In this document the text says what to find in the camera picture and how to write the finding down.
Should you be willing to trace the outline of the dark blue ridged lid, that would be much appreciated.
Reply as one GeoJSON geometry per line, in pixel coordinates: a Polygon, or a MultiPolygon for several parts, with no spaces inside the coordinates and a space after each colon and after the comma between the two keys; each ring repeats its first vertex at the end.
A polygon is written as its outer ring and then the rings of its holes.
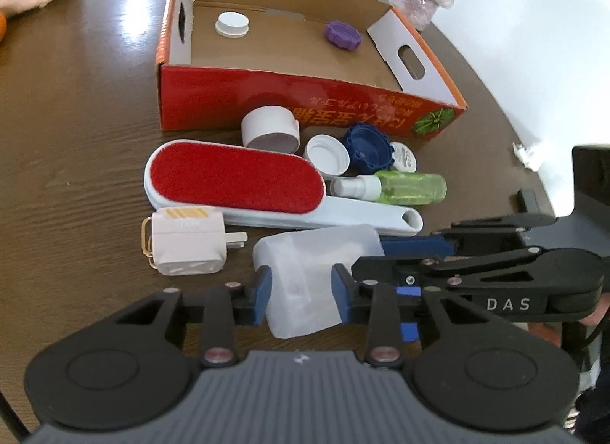
{"type": "Polygon", "coordinates": [[[388,136],[373,125],[353,125],[344,133],[342,143],[350,157],[350,168],[358,173],[387,170],[394,162],[394,148],[388,136]]]}

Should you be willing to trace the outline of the green spray bottle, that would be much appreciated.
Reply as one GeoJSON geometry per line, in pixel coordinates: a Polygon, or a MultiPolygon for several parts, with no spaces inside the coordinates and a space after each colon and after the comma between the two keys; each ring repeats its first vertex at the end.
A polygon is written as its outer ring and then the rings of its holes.
{"type": "Polygon", "coordinates": [[[357,177],[335,177],[333,196],[399,206],[419,206],[443,201],[447,183],[438,174],[382,170],[357,177]]]}

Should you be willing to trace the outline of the white power adapter plug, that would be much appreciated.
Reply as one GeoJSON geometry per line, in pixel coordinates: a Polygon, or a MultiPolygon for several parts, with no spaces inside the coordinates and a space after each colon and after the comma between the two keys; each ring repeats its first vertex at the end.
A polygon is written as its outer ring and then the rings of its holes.
{"type": "Polygon", "coordinates": [[[224,268],[228,251],[242,249],[246,232],[225,230],[212,206],[158,208],[141,224],[141,248],[152,269],[166,277],[211,275],[224,268]]]}

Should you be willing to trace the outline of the orange fruit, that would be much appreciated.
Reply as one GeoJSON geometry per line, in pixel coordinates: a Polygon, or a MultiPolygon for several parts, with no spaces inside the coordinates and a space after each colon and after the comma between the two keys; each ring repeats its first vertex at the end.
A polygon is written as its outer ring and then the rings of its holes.
{"type": "Polygon", "coordinates": [[[7,18],[4,13],[0,13],[0,41],[3,40],[7,30],[7,18]]]}

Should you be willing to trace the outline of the purple ridged lid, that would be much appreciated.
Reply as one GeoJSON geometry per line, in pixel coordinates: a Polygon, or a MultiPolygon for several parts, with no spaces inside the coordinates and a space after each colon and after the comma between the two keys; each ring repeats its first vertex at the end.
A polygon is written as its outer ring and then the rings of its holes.
{"type": "Polygon", "coordinates": [[[324,31],[325,38],[334,46],[353,51],[362,43],[361,33],[343,21],[330,21],[324,31]]]}

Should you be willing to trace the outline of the small white round case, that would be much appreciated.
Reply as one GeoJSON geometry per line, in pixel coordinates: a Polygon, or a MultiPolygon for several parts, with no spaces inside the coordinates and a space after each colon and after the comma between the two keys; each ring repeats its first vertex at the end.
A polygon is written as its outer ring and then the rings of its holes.
{"type": "Polygon", "coordinates": [[[400,172],[416,172],[418,164],[414,152],[399,141],[392,141],[390,145],[393,150],[392,168],[400,172]]]}

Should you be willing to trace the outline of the white jar lid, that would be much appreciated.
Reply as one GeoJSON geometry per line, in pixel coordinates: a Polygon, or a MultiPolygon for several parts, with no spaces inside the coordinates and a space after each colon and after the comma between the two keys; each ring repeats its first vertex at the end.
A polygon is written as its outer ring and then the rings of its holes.
{"type": "Polygon", "coordinates": [[[249,19],[245,14],[240,12],[222,12],[218,15],[214,28],[222,37],[239,39],[247,35],[249,19]]]}

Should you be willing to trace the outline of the translucent white plastic container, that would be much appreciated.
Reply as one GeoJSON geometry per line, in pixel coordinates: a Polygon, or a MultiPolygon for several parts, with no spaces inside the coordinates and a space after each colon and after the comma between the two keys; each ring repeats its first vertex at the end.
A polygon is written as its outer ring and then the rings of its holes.
{"type": "Polygon", "coordinates": [[[331,288],[335,264],[348,269],[362,256],[382,256],[369,225],[283,232],[264,237],[252,250],[256,269],[272,272],[266,318],[277,339],[309,336],[340,323],[331,288]]]}

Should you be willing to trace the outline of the white bottle cap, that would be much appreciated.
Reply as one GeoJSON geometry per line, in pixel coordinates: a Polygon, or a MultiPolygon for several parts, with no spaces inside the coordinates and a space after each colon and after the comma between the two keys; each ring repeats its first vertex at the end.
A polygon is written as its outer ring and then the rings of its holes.
{"type": "Polygon", "coordinates": [[[350,155],[341,141],[327,134],[314,135],[304,148],[304,158],[325,180],[341,177],[350,167],[350,155]]]}

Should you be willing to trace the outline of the crumpled white tissue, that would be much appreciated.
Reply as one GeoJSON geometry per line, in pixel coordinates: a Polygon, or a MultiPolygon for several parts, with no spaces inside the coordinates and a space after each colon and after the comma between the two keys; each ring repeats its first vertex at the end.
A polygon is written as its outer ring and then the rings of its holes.
{"type": "Polygon", "coordinates": [[[546,158],[545,148],[541,143],[534,143],[529,146],[514,143],[513,153],[523,167],[532,172],[538,172],[544,165],[546,158]]]}

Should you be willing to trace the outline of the red cardboard box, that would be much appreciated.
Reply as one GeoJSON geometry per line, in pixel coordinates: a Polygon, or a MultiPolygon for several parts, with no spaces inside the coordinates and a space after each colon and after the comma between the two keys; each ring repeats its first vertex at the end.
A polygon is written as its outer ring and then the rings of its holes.
{"type": "Polygon", "coordinates": [[[277,105],[304,126],[374,125],[431,138],[466,103],[423,37],[386,0],[167,0],[156,55],[160,126],[236,129],[251,110],[277,105]],[[249,19],[245,37],[220,36],[222,12],[249,19]],[[362,43],[340,49],[330,21],[362,43]]]}

